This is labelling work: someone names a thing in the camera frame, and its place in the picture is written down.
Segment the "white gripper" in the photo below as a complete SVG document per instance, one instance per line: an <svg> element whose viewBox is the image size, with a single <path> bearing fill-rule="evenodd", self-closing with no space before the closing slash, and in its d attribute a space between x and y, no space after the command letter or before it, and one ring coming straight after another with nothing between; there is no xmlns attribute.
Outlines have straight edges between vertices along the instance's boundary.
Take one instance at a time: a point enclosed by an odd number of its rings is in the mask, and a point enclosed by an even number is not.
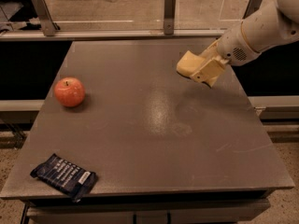
<svg viewBox="0 0 299 224"><path fill-rule="evenodd" d="M250 47L242 31L242 24L226 31L221 38L215 40L201 54L204 62L190 75L191 80L205 83L212 88L224 72L226 65L242 66L257 59L261 55Z"/></svg>

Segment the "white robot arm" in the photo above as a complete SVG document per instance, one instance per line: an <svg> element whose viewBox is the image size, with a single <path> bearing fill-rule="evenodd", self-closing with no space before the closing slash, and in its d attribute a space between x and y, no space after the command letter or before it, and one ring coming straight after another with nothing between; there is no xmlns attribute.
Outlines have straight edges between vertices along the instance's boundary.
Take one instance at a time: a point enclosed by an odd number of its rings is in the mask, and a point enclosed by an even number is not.
<svg viewBox="0 0 299 224"><path fill-rule="evenodd" d="M226 31L201 54L190 79L212 86L226 65L241 66L263 52L299 40L299 0L276 0Z"/></svg>

